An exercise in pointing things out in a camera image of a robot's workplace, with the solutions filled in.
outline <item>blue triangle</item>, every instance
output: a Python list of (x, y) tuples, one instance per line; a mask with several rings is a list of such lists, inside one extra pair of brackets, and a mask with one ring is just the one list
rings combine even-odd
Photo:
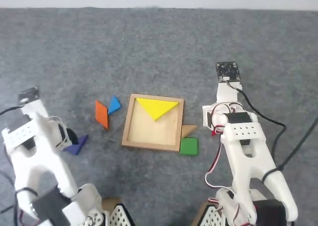
[(81, 148), (85, 145), (86, 143), (86, 140), (88, 138), (88, 135), (84, 136), (84, 137), (81, 137), (79, 138), (79, 144), (76, 145), (76, 144), (73, 144), (73, 145), (70, 145), (69, 147), (63, 149), (64, 151), (68, 151), (69, 153), (73, 154), (73, 155), (77, 155), (79, 154)]
[(110, 107), (108, 109), (108, 115), (115, 112), (116, 110), (121, 108), (121, 104), (118, 101), (118, 98), (116, 96), (113, 96), (111, 101), (110, 101)]

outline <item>gray carpet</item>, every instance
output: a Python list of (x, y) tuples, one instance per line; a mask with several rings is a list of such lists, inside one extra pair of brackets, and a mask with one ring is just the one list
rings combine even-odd
[[(215, 195), (203, 176), (218, 141), (200, 127), (193, 134), (197, 157), (122, 147), (130, 94), (184, 98), (184, 124), (201, 126), (201, 106), (216, 100), (214, 63), (235, 60), (254, 105), (288, 126), (277, 150), (281, 162), (317, 114), (317, 27), (318, 12), (0, 9), (0, 109), (15, 105), (20, 90), (40, 86), (49, 113), (90, 136), (80, 155), (61, 153), (79, 186), (91, 182), (102, 197), (122, 197), (139, 226), (190, 225)], [(114, 94), (123, 108), (105, 131), (94, 119), (94, 102), (108, 105)], [(1, 116), (0, 129), (13, 118), (13, 112)], [(260, 122), (271, 146), (280, 127)], [(284, 171), (298, 226), (318, 225), (317, 133)], [(13, 177), (3, 155), (0, 169)], [(223, 153), (210, 181), (231, 185), (231, 176)], [(55, 184), (49, 182), (42, 191)], [(0, 195), (1, 208), (12, 203), (4, 180)], [(0, 216), (0, 225), (11, 222), (12, 212)]]

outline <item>green square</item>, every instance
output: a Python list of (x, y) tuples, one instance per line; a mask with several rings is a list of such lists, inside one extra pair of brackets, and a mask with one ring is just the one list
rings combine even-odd
[(197, 155), (198, 154), (198, 139), (197, 138), (181, 139), (180, 154)]

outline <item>brown triangle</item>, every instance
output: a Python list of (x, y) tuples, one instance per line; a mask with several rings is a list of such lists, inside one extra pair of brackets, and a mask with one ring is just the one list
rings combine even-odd
[(181, 138), (185, 138), (188, 136), (190, 133), (192, 133), (198, 125), (182, 125), (181, 129)]

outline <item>white robotic arm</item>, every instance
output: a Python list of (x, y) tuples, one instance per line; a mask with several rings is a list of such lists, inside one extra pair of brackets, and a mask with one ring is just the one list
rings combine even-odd
[[(42, 226), (108, 226), (109, 213), (92, 184), (78, 189), (59, 151), (72, 144), (68, 129), (58, 117), (49, 117), (37, 88), (19, 95), (24, 104), (20, 118), (2, 131), (6, 152), (16, 175), (15, 189), (20, 208)], [(58, 185), (44, 196), (36, 196), (39, 179), (51, 172)]]
[[(225, 147), (233, 174), (233, 192), (220, 189), (216, 194), (219, 205), (231, 226), (255, 225), (257, 212), (254, 201), (264, 197), (250, 189), (250, 179), (262, 179), (265, 173), (275, 169), (275, 163), (266, 145), (266, 137), (254, 113), (247, 112), (238, 102), (237, 90), (241, 89), (236, 63), (218, 63), (219, 87), (217, 103), (203, 106), (203, 125), (223, 133), (221, 142)], [(228, 81), (235, 78), (229, 86)], [(286, 221), (298, 217), (296, 203), (286, 180), (280, 171), (270, 174), (264, 185), (285, 208)]]

